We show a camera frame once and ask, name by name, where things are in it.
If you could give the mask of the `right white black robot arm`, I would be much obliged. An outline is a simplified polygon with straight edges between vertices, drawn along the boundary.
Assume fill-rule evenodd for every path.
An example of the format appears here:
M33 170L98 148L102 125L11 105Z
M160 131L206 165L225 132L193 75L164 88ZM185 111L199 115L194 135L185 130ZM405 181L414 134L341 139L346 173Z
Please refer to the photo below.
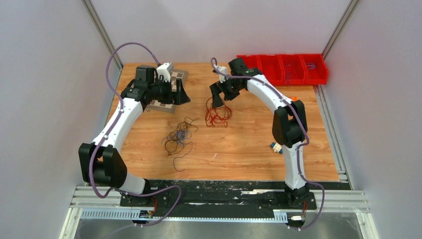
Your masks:
M226 68L213 57L211 65L219 75L219 80L210 86L213 108L235 99L245 89L273 112L272 135L281 146L286 169L284 201L291 208L298 207L309 193L303 172L303 147L309 143L303 102L283 95L261 71L247 68L241 58L232 60Z

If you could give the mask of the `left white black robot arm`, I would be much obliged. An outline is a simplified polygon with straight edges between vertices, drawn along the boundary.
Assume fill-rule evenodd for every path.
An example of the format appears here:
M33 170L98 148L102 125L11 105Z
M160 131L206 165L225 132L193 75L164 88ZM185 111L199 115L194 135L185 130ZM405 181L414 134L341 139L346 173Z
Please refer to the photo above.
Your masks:
M128 172L120 152L135 121L152 102L182 105L190 102L182 79L172 76L174 65L138 66L135 77L117 95L119 103L108 123L91 143L82 143L78 154L83 180L97 186L133 196L140 206L147 206L152 192L147 179Z

